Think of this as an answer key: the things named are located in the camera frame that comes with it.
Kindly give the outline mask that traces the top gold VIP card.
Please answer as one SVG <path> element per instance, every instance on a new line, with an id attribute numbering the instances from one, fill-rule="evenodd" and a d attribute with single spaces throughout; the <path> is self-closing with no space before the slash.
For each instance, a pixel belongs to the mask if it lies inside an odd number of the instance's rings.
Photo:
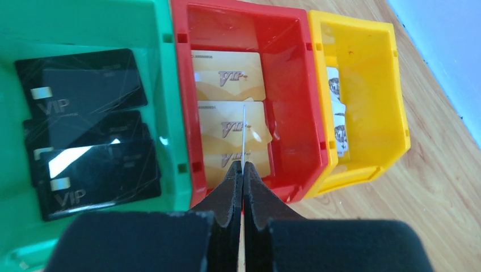
<path id="1" fill-rule="evenodd" d="M 192 50 L 191 57 L 199 100 L 265 100 L 259 53 Z"/>

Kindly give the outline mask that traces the middle gold VIP card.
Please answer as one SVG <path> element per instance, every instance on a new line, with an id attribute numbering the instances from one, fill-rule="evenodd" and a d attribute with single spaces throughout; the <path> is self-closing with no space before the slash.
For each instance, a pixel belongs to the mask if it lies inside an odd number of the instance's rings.
<path id="1" fill-rule="evenodd" d="M 261 101 L 198 101 L 202 151 L 221 155 L 242 151 L 243 104 L 246 105 L 246 151 L 272 141 Z"/>

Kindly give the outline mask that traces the red plastic bin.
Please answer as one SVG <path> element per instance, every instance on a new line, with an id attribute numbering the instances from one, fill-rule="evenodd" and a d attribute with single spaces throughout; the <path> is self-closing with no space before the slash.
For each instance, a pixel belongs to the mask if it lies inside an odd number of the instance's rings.
<path id="1" fill-rule="evenodd" d="M 260 55 L 271 174 L 285 202 L 300 201 L 328 166 L 313 44 L 303 9 L 242 1 L 172 1 L 179 92 L 191 171 L 191 205 L 207 193 L 191 50 Z"/>

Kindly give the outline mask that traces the lower white diamond card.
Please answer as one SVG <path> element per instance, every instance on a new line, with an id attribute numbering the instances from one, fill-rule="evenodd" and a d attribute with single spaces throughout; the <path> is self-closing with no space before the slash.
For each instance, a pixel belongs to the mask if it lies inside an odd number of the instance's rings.
<path id="1" fill-rule="evenodd" d="M 345 129 L 345 105 L 338 101 L 331 101 L 331 104 L 337 155 L 342 158 L 348 151 L 347 133 Z"/>

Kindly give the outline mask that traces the yellow plastic bin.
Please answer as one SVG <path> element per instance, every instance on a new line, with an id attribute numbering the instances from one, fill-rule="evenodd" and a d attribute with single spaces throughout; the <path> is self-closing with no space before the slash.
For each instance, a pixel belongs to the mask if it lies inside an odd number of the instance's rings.
<path id="1" fill-rule="evenodd" d="M 328 165 L 308 198 L 383 175 L 411 146 L 390 23 L 311 10 L 308 13 Z M 327 67 L 339 71 L 348 151 L 337 155 Z"/>

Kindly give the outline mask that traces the front gold VIP card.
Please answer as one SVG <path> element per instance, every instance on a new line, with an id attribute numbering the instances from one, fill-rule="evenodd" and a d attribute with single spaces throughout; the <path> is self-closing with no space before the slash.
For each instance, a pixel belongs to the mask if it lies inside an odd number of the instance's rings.
<path id="1" fill-rule="evenodd" d="M 251 162 L 255 165 L 260 177 L 266 177 L 271 174 L 269 153 L 267 150 L 246 152 L 244 156 L 246 162 Z M 241 153 L 205 155 L 204 168 L 207 188 L 214 189 L 219 185 L 224 179 L 232 162 L 238 160 L 242 160 Z"/>

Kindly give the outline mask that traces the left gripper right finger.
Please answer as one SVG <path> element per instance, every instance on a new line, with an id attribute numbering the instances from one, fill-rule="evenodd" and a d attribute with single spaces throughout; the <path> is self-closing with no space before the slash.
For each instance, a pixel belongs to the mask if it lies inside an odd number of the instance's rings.
<path id="1" fill-rule="evenodd" d="M 398 220 L 307 219 L 252 163 L 243 171 L 247 271 L 432 271 L 416 232 Z"/>

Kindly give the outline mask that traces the green plastic bin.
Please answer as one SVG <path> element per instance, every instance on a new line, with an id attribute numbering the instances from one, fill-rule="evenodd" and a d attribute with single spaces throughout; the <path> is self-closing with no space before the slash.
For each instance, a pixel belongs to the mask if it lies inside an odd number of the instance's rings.
<path id="1" fill-rule="evenodd" d="M 117 112 L 137 110 L 148 126 L 162 194 L 44 221 L 31 184 L 23 121 L 47 118 L 31 116 L 14 62 L 125 48 L 136 59 L 147 105 Z M 64 230 L 82 214 L 181 211 L 189 207 L 191 193 L 168 2 L 2 1 L 1 270 L 45 268 Z"/>

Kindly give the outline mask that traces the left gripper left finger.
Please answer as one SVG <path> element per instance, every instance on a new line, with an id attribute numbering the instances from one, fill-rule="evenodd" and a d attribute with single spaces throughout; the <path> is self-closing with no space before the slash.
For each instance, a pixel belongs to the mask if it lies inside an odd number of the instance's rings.
<path id="1" fill-rule="evenodd" d="M 237 271 L 242 167 L 185 212 L 88 212 L 61 235 L 46 271 Z"/>

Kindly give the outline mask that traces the top black VIP card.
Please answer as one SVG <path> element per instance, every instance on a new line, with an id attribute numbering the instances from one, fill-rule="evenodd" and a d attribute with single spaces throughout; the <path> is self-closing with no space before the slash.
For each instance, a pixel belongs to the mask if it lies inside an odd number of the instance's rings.
<path id="1" fill-rule="evenodd" d="M 14 62 L 33 118 L 87 116 L 147 105 L 130 49 Z"/>

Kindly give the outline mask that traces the gold vip card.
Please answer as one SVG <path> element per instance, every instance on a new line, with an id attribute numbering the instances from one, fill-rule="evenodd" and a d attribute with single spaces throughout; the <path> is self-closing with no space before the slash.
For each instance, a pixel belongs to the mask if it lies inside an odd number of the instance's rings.
<path id="1" fill-rule="evenodd" d="M 246 105 L 246 151 L 272 141 L 261 101 L 198 101 L 202 151 L 221 155 L 242 151 L 243 104 Z"/>
<path id="2" fill-rule="evenodd" d="M 266 177 L 271 174 L 269 153 L 267 150 L 246 152 L 244 156 L 246 162 L 251 162 L 255 165 L 260 177 Z M 205 155 L 204 168 L 207 188 L 214 189 L 219 185 L 224 179 L 232 162 L 238 160 L 242 160 L 241 153 Z"/>
<path id="3" fill-rule="evenodd" d="M 192 50 L 191 57 L 199 100 L 265 100 L 259 53 Z"/>

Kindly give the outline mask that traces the upper white diamond card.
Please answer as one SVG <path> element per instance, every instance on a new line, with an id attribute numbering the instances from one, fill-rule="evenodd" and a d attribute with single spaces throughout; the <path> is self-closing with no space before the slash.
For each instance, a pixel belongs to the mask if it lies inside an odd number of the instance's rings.
<path id="1" fill-rule="evenodd" d="M 327 77 L 331 99 L 333 101 L 340 102 L 340 83 L 338 69 L 335 67 L 327 67 Z"/>

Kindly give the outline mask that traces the black vip card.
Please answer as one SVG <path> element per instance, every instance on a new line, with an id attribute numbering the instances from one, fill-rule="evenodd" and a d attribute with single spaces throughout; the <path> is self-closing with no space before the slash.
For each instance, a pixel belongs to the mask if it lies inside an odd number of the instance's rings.
<path id="1" fill-rule="evenodd" d="M 14 62 L 33 118 L 87 116 L 147 105 L 130 49 Z"/>
<path id="2" fill-rule="evenodd" d="M 43 152 L 102 145 L 115 139 L 134 142 L 151 138 L 138 110 L 101 113 L 91 118 L 75 115 L 24 120 L 23 129 L 33 187 L 39 181 L 38 161 Z"/>

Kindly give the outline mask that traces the thin card edge-on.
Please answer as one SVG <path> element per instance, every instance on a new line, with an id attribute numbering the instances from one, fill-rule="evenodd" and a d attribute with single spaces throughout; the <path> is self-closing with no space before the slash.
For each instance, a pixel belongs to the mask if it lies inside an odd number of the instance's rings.
<path id="1" fill-rule="evenodd" d="M 241 152 L 241 167 L 242 175 L 244 175 L 244 167 L 246 162 L 246 105 L 243 104 L 243 121 L 242 121 L 242 152 Z"/>

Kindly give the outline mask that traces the black item in green bin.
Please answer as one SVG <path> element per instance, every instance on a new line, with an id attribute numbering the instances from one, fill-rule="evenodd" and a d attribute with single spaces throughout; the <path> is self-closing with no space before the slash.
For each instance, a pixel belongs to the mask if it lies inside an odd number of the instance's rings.
<path id="1" fill-rule="evenodd" d="M 38 164 L 37 196 L 47 222 L 162 194 L 151 139 L 53 150 Z"/>

